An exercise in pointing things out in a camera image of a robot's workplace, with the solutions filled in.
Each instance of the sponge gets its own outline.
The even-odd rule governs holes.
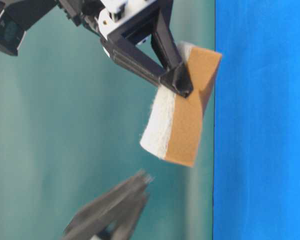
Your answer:
[[[140,145],[162,160],[193,167],[205,109],[222,56],[186,42],[177,47],[186,63],[193,92],[183,98],[159,86]]]

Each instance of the blue wall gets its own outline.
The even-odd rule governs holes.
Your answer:
[[[215,240],[300,240],[300,1],[216,0]]]

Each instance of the black metal bracket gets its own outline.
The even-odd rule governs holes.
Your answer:
[[[193,85],[169,29],[172,6],[173,0],[157,0],[100,41],[116,64],[187,97]],[[136,47],[149,35],[162,66]]]

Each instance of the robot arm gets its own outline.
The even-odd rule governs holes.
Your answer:
[[[173,0],[0,0],[0,51],[17,56],[26,31],[58,5],[76,26],[100,36],[117,65],[155,86],[187,97],[193,90],[188,70],[170,31]],[[161,65],[136,45],[151,36]]]

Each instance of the green backdrop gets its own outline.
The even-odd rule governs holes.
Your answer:
[[[213,49],[214,8],[176,0],[175,39]],[[212,239],[214,97],[188,169],[139,145],[155,92],[57,8],[18,58],[0,53],[0,240],[59,239],[79,207],[139,169],[155,181],[132,239]]]

